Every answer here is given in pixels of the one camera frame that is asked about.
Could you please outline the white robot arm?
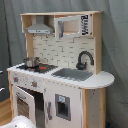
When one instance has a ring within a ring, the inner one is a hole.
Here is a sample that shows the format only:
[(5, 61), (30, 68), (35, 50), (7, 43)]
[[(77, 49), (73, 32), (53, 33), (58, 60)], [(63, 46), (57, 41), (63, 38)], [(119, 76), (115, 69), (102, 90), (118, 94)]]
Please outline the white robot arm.
[(0, 128), (36, 128), (30, 119), (25, 116), (16, 116), (10, 123), (0, 126)]

